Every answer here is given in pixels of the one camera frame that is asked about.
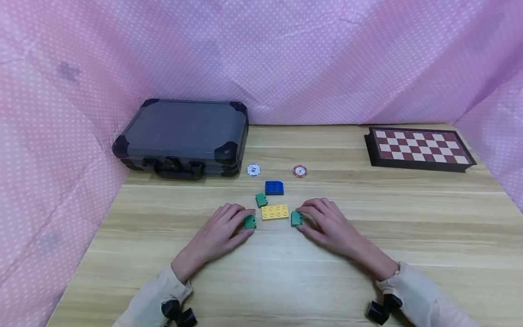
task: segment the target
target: beige sleeve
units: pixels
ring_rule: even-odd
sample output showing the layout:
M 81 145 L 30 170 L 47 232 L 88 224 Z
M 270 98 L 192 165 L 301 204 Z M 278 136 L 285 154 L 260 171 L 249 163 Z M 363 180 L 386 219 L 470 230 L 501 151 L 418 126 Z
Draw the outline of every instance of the beige sleeve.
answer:
M 191 283 L 182 284 L 169 264 L 136 293 L 113 327 L 163 327 L 167 318 L 162 313 L 162 303 L 174 298 L 182 304 L 191 292 Z
M 394 294 L 403 301 L 401 311 L 415 326 L 479 326 L 425 275 L 404 262 L 399 264 L 400 270 L 394 276 L 377 284 L 384 294 Z

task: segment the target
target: wood grain surface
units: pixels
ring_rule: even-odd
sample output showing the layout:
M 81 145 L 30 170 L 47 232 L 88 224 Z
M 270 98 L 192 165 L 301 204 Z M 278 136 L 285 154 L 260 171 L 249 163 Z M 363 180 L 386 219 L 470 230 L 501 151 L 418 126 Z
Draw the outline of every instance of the wood grain surface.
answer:
M 402 126 L 452 129 L 445 125 Z M 395 260 L 427 274 L 484 326 L 523 321 L 523 216 L 479 158 L 466 173 L 372 167 L 363 126 L 251 126 L 237 178 L 198 182 L 132 172 L 60 301 L 49 327 L 111 326 L 136 291 L 226 203 L 256 208 L 265 180 L 283 181 L 269 204 L 335 201 Z M 245 173 L 258 163 L 261 174 Z M 308 168 L 305 178 L 292 173 Z M 192 280 L 200 327 L 373 326 L 377 292 L 366 273 L 290 226 L 262 221 L 243 246 Z M 404 325 L 393 318 L 387 326 Z

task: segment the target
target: hand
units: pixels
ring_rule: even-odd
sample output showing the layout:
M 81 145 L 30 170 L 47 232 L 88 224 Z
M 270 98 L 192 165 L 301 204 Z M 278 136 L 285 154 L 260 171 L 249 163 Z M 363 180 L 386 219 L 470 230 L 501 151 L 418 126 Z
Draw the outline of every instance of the hand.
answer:
M 254 229 L 243 230 L 237 235 L 233 233 L 255 211 L 236 204 L 218 208 L 171 263 L 176 277 L 185 283 L 201 266 L 244 243 Z
M 317 222 L 320 230 L 306 225 L 297 228 L 320 246 L 362 263 L 380 280 L 392 277 L 399 270 L 394 260 L 354 228 L 334 202 L 326 198 L 310 199 L 296 211 L 308 214 Z

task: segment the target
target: person's right hand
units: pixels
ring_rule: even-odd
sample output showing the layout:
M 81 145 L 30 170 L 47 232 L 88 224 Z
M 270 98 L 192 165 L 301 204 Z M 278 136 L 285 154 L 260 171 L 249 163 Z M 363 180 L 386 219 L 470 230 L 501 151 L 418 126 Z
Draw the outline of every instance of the person's right hand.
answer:
M 299 225 L 298 230 L 330 251 L 358 260 L 370 243 L 345 218 L 338 206 L 326 198 L 307 200 L 296 211 L 314 218 L 321 229 Z
M 310 199 L 296 211 L 311 216 L 320 227 L 316 230 L 299 225 L 299 231 L 322 247 L 363 264 L 379 280 L 392 277 L 400 269 L 396 261 L 354 228 L 334 202 L 326 198 Z

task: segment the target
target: poker chip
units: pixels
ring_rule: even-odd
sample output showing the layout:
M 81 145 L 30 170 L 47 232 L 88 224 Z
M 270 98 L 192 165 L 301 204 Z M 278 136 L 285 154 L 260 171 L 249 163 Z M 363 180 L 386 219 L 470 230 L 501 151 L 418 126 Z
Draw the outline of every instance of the poker chip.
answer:
M 307 168 L 302 165 L 298 165 L 292 169 L 292 173 L 298 178 L 304 178 L 307 176 Z
M 247 174 L 249 176 L 258 176 L 260 174 L 260 166 L 258 164 L 250 164 L 247 166 Z

